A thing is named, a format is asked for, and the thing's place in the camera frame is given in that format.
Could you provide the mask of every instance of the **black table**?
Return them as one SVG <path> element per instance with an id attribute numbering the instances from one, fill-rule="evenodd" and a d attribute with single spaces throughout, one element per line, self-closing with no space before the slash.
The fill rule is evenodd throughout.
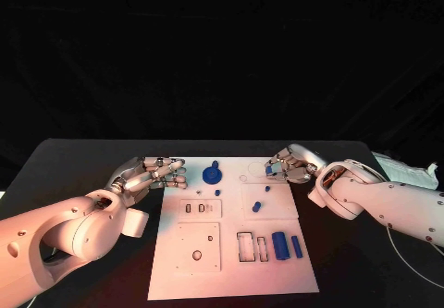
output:
<path id="1" fill-rule="evenodd" d="M 0 219 L 103 187 L 113 169 L 134 156 L 271 157 L 302 144 L 331 162 L 353 158 L 383 172 L 366 145 L 350 141 L 93 141 L 46 140 L 0 203 Z M 386 229 L 363 212 L 353 221 L 311 203 L 312 186 L 291 184 L 302 236 L 320 293 L 147 302 L 162 191 L 135 205 L 149 213 L 139 239 L 121 236 L 115 249 L 38 295 L 37 307 L 442 307 L 444 290 L 425 282 L 399 260 Z M 444 283 L 444 262 L 432 247 L 393 232 L 412 266 Z"/>

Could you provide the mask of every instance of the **robotic hand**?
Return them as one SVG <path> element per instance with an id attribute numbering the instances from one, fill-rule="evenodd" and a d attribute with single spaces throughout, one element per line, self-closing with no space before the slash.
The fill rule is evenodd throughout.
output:
<path id="1" fill-rule="evenodd" d="M 387 182 L 366 165 L 347 159 L 327 165 L 318 153 L 291 144 L 265 164 L 268 178 L 305 183 L 317 177 L 309 200 L 344 219 L 366 210 L 377 222 L 444 246 L 444 193 Z"/>
<path id="2" fill-rule="evenodd" d="M 103 189 L 0 221 L 0 303 L 15 307 L 115 245 L 119 233 L 139 237 L 147 213 L 129 209 L 149 189 L 187 187 L 174 158 L 132 158 Z M 41 260 L 40 241 L 56 248 Z"/>

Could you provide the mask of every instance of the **blue object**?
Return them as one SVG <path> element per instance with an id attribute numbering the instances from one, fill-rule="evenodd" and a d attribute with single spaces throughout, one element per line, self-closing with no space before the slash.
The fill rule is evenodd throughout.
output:
<path id="1" fill-rule="evenodd" d="M 275 259 L 286 260 L 289 258 L 286 240 L 284 232 L 275 232 L 271 234 L 272 246 L 275 248 Z"/>
<path id="2" fill-rule="evenodd" d="M 298 237 L 295 235 L 291 237 L 291 243 L 294 247 L 295 257 L 299 259 L 302 257 L 302 251 L 301 251 L 301 246 L 298 244 Z"/>
<path id="3" fill-rule="evenodd" d="M 214 185 L 222 179 L 222 172 L 217 169 L 219 163 L 214 160 L 210 167 L 203 170 L 201 179 L 206 184 Z"/>
<path id="4" fill-rule="evenodd" d="M 253 204 L 252 211 L 256 213 L 256 212 L 259 211 L 259 209 L 260 209 L 260 203 L 256 202 L 256 203 Z"/>

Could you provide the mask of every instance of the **cable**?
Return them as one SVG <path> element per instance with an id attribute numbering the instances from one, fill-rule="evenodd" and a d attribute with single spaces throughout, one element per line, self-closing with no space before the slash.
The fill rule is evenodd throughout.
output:
<path id="1" fill-rule="evenodd" d="M 425 277 L 418 273 L 418 271 L 412 268 L 412 266 L 409 265 L 409 263 L 406 263 L 406 261 L 403 260 L 403 257 L 400 256 L 400 253 L 399 253 L 399 251 L 397 251 L 397 249 L 396 249 L 393 240 L 392 240 L 392 238 L 390 238 L 390 228 L 389 228 L 389 227 L 386 227 L 386 233 L 387 233 L 387 238 L 390 239 L 390 245 L 392 245 L 392 247 L 393 247 L 393 249 L 395 249 L 395 252 L 397 253 L 399 258 L 400 258 L 400 260 L 403 261 L 403 263 L 406 264 L 406 266 L 409 267 L 409 269 L 418 274 L 418 276 L 419 276 L 422 279 L 425 279 L 431 284 L 433 284 L 436 287 L 439 287 L 441 289 L 444 289 L 444 286 L 441 286 L 439 284 L 436 284 L 435 282 L 432 282 L 428 278 L 425 278 Z"/>
<path id="2" fill-rule="evenodd" d="M 34 302 L 34 299 L 36 299 L 37 297 L 34 296 L 34 298 L 31 299 L 31 301 L 30 301 L 30 303 L 27 304 L 27 306 L 25 306 L 25 308 L 30 308 L 30 305 L 31 305 L 31 303 Z"/>
<path id="3" fill-rule="evenodd" d="M 438 251 L 438 253 L 444 256 L 444 252 L 442 252 L 442 250 L 436 247 L 436 245 L 432 244 L 432 243 L 429 243 L 429 244 L 432 245 L 432 247 L 433 247 L 433 249 Z"/>

